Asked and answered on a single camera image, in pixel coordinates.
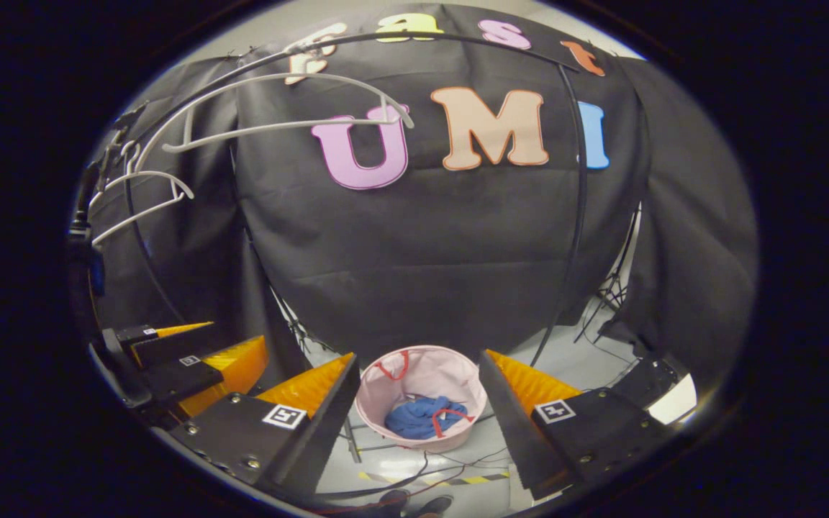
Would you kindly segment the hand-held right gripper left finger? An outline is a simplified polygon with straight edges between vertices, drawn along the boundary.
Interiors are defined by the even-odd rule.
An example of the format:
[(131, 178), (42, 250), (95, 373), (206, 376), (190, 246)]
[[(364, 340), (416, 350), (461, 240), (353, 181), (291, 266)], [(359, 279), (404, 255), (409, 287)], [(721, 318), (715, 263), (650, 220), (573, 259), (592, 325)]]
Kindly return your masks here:
[(346, 354), (259, 396), (231, 391), (170, 436), (244, 486), (276, 497), (309, 497), (359, 387), (358, 356)]

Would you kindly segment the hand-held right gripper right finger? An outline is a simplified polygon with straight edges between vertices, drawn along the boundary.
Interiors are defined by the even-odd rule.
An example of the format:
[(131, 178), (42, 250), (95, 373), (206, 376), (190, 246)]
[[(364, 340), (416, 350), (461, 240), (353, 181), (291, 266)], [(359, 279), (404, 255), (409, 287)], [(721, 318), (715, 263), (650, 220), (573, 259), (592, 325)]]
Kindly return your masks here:
[(653, 356), (613, 386), (580, 391), (485, 350), (479, 378), (521, 486), (534, 498), (606, 486), (670, 440), (670, 427), (649, 407), (674, 387), (674, 369)]

